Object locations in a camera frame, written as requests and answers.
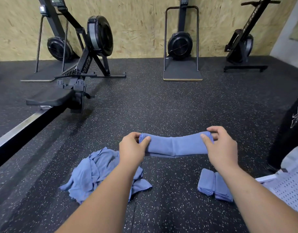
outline black seat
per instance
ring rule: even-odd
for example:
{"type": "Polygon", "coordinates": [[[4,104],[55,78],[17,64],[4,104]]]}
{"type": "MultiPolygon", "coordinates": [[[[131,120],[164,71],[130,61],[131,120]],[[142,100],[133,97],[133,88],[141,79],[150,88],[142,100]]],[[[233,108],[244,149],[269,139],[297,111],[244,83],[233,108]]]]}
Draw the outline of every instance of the black seat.
{"type": "Polygon", "coordinates": [[[73,89],[50,88],[26,100],[26,105],[60,106],[75,94],[73,89]]]}

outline black pants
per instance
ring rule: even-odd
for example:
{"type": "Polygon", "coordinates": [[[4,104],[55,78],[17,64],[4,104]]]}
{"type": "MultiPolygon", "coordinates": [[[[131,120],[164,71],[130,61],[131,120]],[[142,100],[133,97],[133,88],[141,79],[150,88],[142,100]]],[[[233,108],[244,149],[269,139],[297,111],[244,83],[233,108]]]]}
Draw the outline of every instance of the black pants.
{"type": "Polygon", "coordinates": [[[282,160],[298,146],[298,98],[286,112],[279,132],[271,146],[268,164],[275,169],[281,168],[282,160]]]}

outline crumpled blue cloth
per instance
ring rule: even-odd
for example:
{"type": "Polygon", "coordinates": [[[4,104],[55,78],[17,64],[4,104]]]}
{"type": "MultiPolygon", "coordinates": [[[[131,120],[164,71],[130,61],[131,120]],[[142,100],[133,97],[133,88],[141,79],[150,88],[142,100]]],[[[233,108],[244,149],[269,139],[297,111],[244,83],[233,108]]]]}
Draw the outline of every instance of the crumpled blue cloth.
{"type": "MultiPolygon", "coordinates": [[[[119,164],[119,160],[119,151],[114,151],[107,147],[93,152],[73,169],[68,183],[62,185],[60,189],[68,191],[71,198],[82,204],[119,164]]],[[[152,185],[145,179],[142,179],[142,177],[143,169],[138,167],[133,178],[128,201],[130,201],[132,194],[152,187],[152,185]]]]}
{"type": "Polygon", "coordinates": [[[225,200],[233,202],[233,197],[228,189],[224,179],[218,172],[213,172],[203,168],[198,183],[198,191],[206,194],[207,196],[215,193],[217,200],[225,200]]]}
{"type": "Polygon", "coordinates": [[[172,158],[193,154],[208,154],[207,148],[200,136],[201,133],[208,136],[214,142],[211,133],[206,131],[182,137],[161,137],[142,133],[139,136],[139,143],[145,137],[151,137],[151,141],[146,149],[146,156],[172,158]]]}

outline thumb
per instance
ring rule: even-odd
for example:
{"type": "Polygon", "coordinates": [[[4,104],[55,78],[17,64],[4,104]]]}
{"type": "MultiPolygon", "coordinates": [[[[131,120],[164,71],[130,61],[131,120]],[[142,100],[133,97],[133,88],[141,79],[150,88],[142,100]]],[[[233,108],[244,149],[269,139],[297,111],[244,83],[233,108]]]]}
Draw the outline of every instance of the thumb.
{"type": "Polygon", "coordinates": [[[145,150],[150,141],[151,141],[151,137],[146,136],[139,145],[145,150]]]}
{"type": "Polygon", "coordinates": [[[210,147],[213,145],[212,141],[205,134],[201,134],[201,138],[202,138],[202,140],[207,148],[207,151],[208,151],[210,149],[210,147]]]}

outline blue cloth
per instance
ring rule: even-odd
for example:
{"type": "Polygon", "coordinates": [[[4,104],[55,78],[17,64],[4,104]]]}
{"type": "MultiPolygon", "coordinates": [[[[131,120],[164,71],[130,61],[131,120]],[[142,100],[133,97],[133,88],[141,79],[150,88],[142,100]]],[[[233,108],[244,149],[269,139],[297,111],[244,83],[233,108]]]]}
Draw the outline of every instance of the blue cloth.
{"type": "Polygon", "coordinates": [[[150,136],[151,141],[146,150],[146,156],[177,157],[193,154],[207,154],[207,148],[202,141],[201,133],[208,136],[214,142],[210,132],[199,132],[182,137],[161,137],[142,133],[139,142],[150,136]]]}
{"type": "Polygon", "coordinates": [[[233,197],[222,176],[216,172],[215,177],[215,198],[217,200],[233,202],[233,197]]]}
{"type": "Polygon", "coordinates": [[[207,196],[213,195],[215,190],[215,173],[211,170],[203,168],[198,183],[198,191],[207,196]]]}
{"type": "Polygon", "coordinates": [[[218,172],[213,172],[203,168],[198,183],[198,191],[206,194],[207,196],[215,193],[217,200],[225,200],[233,202],[233,197],[229,191],[224,179],[218,172]]]}
{"type": "MultiPolygon", "coordinates": [[[[119,164],[119,160],[119,151],[114,151],[107,147],[93,152],[73,169],[68,183],[62,185],[60,189],[68,191],[71,198],[82,204],[119,164]]],[[[138,167],[133,178],[128,201],[130,201],[132,194],[152,187],[152,185],[145,179],[142,179],[142,177],[143,169],[138,167]]]]}

